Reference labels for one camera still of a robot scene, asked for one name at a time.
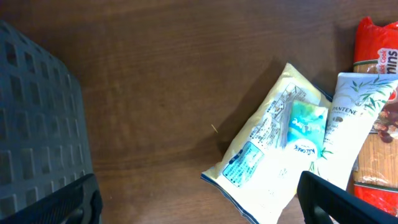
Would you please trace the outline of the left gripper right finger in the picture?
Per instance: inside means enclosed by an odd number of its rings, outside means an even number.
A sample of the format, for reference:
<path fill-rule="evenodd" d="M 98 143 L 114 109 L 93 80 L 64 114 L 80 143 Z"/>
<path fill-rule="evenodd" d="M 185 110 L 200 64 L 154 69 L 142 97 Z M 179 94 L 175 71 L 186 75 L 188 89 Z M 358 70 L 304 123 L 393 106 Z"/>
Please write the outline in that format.
<path fill-rule="evenodd" d="M 297 196 L 306 224 L 397 223 L 397 218 L 350 195 L 321 177 L 303 171 Z"/>

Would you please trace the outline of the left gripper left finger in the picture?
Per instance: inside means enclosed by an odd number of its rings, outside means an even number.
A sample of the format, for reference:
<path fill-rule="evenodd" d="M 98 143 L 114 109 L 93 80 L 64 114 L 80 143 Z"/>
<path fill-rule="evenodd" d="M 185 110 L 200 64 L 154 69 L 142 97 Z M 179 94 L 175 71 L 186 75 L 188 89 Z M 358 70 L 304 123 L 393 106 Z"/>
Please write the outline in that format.
<path fill-rule="evenodd" d="M 3 224 L 100 224 L 103 201 L 94 174 L 86 174 L 1 220 Z"/>

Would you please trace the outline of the cream snack bag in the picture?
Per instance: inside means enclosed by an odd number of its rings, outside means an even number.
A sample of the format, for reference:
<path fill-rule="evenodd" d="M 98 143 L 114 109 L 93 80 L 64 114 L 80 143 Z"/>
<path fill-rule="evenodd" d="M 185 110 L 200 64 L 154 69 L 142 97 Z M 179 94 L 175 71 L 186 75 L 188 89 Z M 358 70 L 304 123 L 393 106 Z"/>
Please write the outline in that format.
<path fill-rule="evenodd" d="M 320 90 L 286 63 L 222 160 L 201 174 L 201 179 L 220 190 L 249 223 L 277 223 L 296 194 L 302 171 L 310 168 L 318 156 L 314 152 L 304 159 L 282 145 L 294 100 L 331 106 Z"/>

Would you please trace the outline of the white shampoo tube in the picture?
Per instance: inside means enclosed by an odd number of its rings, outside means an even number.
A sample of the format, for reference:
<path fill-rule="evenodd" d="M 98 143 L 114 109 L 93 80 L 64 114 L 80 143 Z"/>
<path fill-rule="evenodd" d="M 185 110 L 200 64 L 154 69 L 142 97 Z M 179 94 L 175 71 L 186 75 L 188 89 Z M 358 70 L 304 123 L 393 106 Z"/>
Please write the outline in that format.
<path fill-rule="evenodd" d="M 357 155 L 396 87 L 397 75 L 338 74 L 316 175 L 346 189 Z"/>

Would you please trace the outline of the orange spaghetti packet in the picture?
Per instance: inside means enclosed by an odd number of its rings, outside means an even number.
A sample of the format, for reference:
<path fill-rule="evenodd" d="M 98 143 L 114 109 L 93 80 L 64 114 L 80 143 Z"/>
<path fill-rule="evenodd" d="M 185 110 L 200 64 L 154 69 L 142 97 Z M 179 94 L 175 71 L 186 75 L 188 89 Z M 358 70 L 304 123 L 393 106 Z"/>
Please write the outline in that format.
<path fill-rule="evenodd" d="M 377 26 L 370 17 L 358 25 L 354 67 L 357 73 L 397 74 L 397 22 Z M 397 216 L 397 88 L 373 124 L 353 167 L 354 194 Z"/>

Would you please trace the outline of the grey plastic basket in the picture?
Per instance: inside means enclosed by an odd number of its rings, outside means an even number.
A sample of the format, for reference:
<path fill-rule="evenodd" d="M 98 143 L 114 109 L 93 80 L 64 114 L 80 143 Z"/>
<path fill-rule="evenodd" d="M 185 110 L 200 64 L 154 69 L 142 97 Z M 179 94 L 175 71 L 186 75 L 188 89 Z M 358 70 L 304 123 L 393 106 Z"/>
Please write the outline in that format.
<path fill-rule="evenodd" d="M 92 171 L 78 80 L 1 22 L 1 218 Z"/>

